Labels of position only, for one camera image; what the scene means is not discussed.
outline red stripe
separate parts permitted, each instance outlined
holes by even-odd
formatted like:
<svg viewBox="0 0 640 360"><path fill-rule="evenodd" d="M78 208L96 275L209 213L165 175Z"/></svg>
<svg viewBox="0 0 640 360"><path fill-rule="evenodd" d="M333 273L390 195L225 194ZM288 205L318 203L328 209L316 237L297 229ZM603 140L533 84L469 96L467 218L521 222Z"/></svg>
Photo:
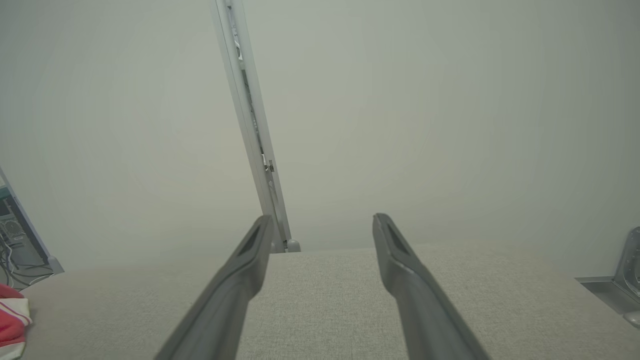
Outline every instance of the red stripe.
<svg viewBox="0 0 640 360"><path fill-rule="evenodd" d="M11 311L11 312L14 314L14 316L16 316L17 318L23 318L23 319L24 319L24 321L27 323L25 326L27 326L27 325L31 324L31 320L30 320L28 317L26 317L26 316L24 316L24 315L22 315L22 314L18 314L18 313L16 313L12 308L10 308L10 307L9 307L7 304L5 304L4 302L1 302L1 301L0 301L0 304L1 304L3 307L5 307L6 309L8 309L9 311Z"/></svg>

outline gray fabric surface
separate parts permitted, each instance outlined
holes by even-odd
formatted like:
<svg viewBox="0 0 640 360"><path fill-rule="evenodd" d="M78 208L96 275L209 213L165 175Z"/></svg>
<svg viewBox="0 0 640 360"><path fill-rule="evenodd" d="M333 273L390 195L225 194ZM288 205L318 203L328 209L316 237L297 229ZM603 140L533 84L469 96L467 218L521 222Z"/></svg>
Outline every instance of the gray fabric surface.
<svg viewBox="0 0 640 360"><path fill-rule="evenodd" d="M640 332L526 255L414 247L494 359L638 359ZM51 277L23 291L25 359L149 359L225 259ZM373 249L275 254L249 305L239 359L396 359L406 350Z"/></svg>

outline white wall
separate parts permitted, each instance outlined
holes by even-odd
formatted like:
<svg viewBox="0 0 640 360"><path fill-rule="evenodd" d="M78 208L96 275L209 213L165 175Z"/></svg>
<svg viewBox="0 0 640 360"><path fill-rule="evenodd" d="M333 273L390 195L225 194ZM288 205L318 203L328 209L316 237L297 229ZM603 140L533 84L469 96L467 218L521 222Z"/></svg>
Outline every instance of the white wall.
<svg viewBox="0 0 640 360"><path fill-rule="evenodd" d="M292 236L526 244L611 275L640 225L637 1L246 0Z"/></svg>
<svg viewBox="0 0 640 360"><path fill-rule="evenodd" d="M227 256L261 213L206 0L3 1L0 165L66 270Z"/></svg>

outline white partition panel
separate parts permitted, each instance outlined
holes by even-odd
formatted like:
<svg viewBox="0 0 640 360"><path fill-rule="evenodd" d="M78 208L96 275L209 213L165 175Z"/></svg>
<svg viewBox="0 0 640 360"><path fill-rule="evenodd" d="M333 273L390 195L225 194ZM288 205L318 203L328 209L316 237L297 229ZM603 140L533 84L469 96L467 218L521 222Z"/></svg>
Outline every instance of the white partition panel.
<svg viewBox="0 0 640 360"><path fill-rule="evenodd" d="M261 214L204 0L3 1L0 166L66 270L226 257Z"/></svg>
<svg viewBox="0 0 640 360"><path fill-rule="evenodd" d="M303 250L526 243L612 275L640 224L633 1L245 0Z"/></svg>

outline red and white cloth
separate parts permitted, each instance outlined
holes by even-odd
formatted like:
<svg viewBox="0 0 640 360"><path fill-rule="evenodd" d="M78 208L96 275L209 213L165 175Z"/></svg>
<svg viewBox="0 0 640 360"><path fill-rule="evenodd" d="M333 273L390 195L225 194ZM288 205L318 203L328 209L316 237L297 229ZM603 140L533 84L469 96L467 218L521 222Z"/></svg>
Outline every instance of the red and white cloth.
<svg viewBox="0 0 640 360"><path fill-rule="evenodd" d="M0 360L18 359L24 351L24 328L33 322L29 300L0 284Z"/></svg>

